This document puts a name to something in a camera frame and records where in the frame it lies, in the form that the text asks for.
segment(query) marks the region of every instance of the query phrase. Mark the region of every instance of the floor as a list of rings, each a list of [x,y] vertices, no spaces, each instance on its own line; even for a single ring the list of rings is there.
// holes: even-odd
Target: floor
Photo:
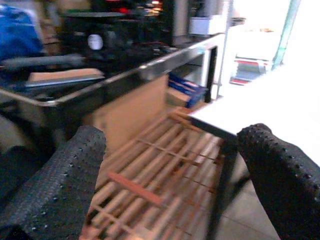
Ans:
[[[251,182],[224,212],[216,240],[279,240]]]

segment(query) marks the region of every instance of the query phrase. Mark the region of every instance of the cardboard box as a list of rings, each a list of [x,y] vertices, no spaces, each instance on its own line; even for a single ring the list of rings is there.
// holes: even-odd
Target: cardboard box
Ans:
[[[189,98],[190,97],[188,95],[178,90],[175,90],[172,87],[168,87],[166,90],[166,102],[169,105],[185,107]]]
[[[57,0],[59,10],[66,12],[68,10],[90,10],[89,0]]]
[[[137,136],[152,119],[165,112],[168,76],[159,77],[100,107],[85,123],[102,130],[108,154]]]
[[[226,21],[222,15],[210,17],[191,17],[189,33],[193,35],[213,35],[224,33]]]
[[[207,89],[191,81],[169,74],[169,88],[166,92],[167,103],[174,106],[192,108],[204,96]]]
[[[60,41],[50,19],[40,20],[42,43],[49,56],[61,54]]]

